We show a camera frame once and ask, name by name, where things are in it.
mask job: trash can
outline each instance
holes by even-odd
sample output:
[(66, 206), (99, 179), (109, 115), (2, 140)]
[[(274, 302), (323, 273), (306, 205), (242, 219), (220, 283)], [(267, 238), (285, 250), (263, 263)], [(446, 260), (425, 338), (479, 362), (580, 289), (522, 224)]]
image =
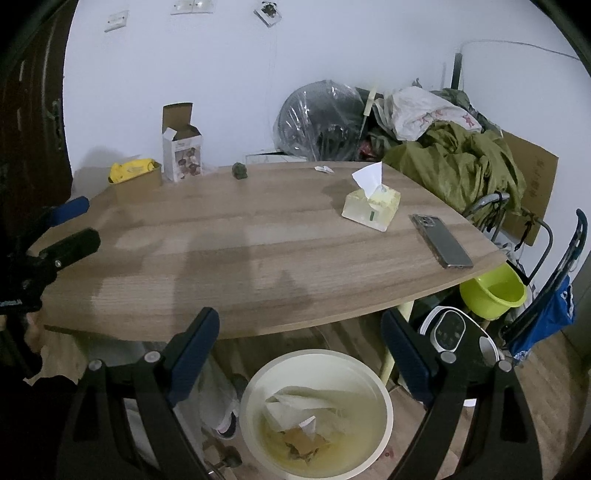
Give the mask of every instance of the trash can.
[[(348, 421), (348, 433), (309, 462), (277, 455), (265, 435), (265, 402), (289, 387), (330, 397)], [(269, 362), (249, 382), (241, 401), (240, 429), (246, 446), (269, 471), (285, 480), (346, 480), (359, 475), (384, 451), (394, 423), (392, 402), (378, 376), (343, 353), (302, 350)]]

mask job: white plastic bag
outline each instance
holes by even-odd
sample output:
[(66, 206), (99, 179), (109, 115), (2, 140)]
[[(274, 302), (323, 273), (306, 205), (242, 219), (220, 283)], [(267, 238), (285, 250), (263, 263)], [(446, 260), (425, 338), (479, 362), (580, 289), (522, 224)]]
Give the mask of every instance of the white plastic bag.
[(399, 90), (374, 103), (379, 125), (399, 140), (415, 141), (436, 120), (454, 122), (471, 132), (481, 125), (463, 108), (420, 87)]

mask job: yellow bag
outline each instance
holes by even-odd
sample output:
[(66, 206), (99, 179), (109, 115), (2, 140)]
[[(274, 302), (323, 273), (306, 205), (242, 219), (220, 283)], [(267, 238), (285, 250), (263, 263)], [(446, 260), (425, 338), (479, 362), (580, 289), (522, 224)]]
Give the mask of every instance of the yellow bag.
[(111, 173), (109, 174), (109, 178), (113, 183), (120, 183), (122, 181), (137, 177), (143, 173), (148, 173), (155, 168), (156, 166), (154, 165), (154, 160), (151, 158), (131, 160), (124, 163), (123, 165), (113, 163), (111, 165)]

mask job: smartphone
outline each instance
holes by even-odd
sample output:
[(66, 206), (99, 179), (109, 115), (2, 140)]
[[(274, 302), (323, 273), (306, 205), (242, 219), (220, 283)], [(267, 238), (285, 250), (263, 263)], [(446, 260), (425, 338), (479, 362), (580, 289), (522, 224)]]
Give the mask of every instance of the smartphone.
[(414, 214), (410, 218), (442, 266), (445, 268), (474, 266), (464, 248), (439, 217)]

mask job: blue bag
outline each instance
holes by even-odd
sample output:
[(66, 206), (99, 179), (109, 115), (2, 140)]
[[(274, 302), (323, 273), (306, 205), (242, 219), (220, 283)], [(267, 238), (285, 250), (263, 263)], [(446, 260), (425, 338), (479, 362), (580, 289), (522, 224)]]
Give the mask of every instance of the blue bag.
[(509, 346), (509, 351), (515, 360), (522, 362), (536, 343), (573, 322), (573, 287), (567, 275), (560, 288), (550, 297), (548, 305), (542, 310), (533, 327), (517, 337)]

